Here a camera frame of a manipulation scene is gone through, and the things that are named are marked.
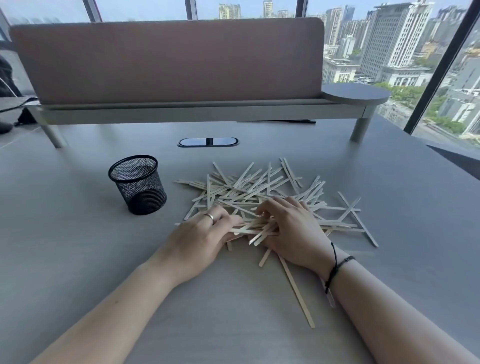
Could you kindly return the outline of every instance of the silver ring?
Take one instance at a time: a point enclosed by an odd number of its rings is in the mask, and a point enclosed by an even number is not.
[[[208,212],[204,212],[204,215],[207,215],[209,218],[211,218],[212,222],[215,224],[215,219],[213,218],[213,216],[211,214],[209,214]]]

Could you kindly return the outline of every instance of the black bracelet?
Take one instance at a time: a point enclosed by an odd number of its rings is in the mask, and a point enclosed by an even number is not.
[[[353,260],[355,259],[355,257],[353,255],[349,255],[347,256],[344,260],[342,260],[340,262],[340,264],[337,264],[336,263],[336,251],[335,251],[335,246],[333,245],[332,243],[332,248],[333,248],[333,254],[335,256],[335,266],[332,268],[332,270],[330,271],[330,274],[328,275],[328,280],[327,282],[325,283],[325,294],[328,294],[328,289],[330,288],[330,285],[332,284],[332,280],[333,278],[336,276],[336,274],[338,273],[338,271],[340,270],[340,267],[342,265],[344,265],[346,262],[349,262],[350,260]]]

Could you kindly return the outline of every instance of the desk surface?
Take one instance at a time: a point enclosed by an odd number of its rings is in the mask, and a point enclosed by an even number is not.
[[[362,196],[360,216],[380,248],[333,233],[340,247],[476,355],[480,349],[479,181],[374,118],[361,145],[354,120],[316,125],[211,122],[62,127],[54,149],[37,130],[0,150],[0,352],[22,364],[98,304],[162,243],[197,192],[173,184],[203,179],[216,161],[241,173],[286,157],[297,176],[326,180],[326,201]],[[185,137],[235,136],[230,148],[178,148]],[[166,205],[127,211],[107,170],[133,154],[159,160]],[[198,278],[167,297],[127,363],[371,363],[318,278],[291,266],[317,329],[309,328],[275,256],[245,242],[223,250]]]

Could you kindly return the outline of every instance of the window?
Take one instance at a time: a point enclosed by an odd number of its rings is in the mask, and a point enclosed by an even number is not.
[[[197,0],[198,19],[293,18],[296,0]]]
[[[184,0],[96,0],[104,22],[187,20]]]
[[[412,135],[480,153],[480,52],[475,47],[477,39],[475,31],[468,36]]]
[[[82,0],[0,0],[10,25],[90,22]]]

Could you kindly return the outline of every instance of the right hand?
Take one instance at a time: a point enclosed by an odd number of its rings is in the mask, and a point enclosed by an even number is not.
[[[268,236],[264,243],[278,255],[299,266],[323,276],[322,267],[330,270],[333,249],[317,220],[304,201],[293,197],[285,200],[274,197],[262,202],[257,215],[274,216],[280,229],[279,236]]]

